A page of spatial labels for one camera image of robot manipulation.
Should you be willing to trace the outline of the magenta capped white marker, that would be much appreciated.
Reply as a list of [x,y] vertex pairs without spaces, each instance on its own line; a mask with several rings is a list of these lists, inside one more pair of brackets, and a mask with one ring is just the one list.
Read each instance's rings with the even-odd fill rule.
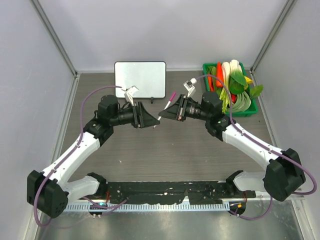
[[170,104],[172,103],[172,101],[173,101],[173,99],[175,98],[176,94],[177,94],[176,91],[174,91],[174,92],[172,93],[172,95],[171,95],[171,97],[169,98],[166,106],[164,107],[164,110],[166,110],[166,109],[170,106]]

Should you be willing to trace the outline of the white whiteboard black frame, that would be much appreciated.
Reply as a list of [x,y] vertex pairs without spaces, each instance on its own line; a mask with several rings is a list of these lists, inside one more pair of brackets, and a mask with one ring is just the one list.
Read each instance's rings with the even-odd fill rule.
[[167,64],[164,61],[117,61],[114,64],[115,90],[118,98],[124,98],[124,90],[132,86],[138,91],[138,99],[163,99],[166,96]]

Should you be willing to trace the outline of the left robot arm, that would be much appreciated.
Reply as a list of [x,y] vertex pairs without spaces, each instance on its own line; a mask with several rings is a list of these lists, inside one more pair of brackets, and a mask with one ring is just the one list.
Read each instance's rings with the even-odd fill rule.
[[103,176],[91,172],[73,182],[69,179],[112,136],[114,127],[127,124],[143,129],[159,125],[160,121],[140,101],[121,106],[115,95],[103,96],[94,117],[68,150],[41,172],[33,170],[27,176],[27,202],[33,205],[33,214],[41,211],[54,219],[71,202],[87,196],[97,200],[105,197],[108,183]]

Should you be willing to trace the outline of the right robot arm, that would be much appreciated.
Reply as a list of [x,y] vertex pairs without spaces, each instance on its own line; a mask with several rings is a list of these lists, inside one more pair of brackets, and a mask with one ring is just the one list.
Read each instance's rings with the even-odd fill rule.
[[207,132],[222,142],[239,149],[258,163],[262,172],[235,172],[226,184],[226,193],[233,198],[244,191],[266,192],[283,202],[306,181],[296,151],[286,151],[267,144],[244,130],[222,112],[222,101],[212,91],[202,94],[201,102],[181,94],[178,100],[159,113],[162,118],[183,122],[186,118],[205,122]]

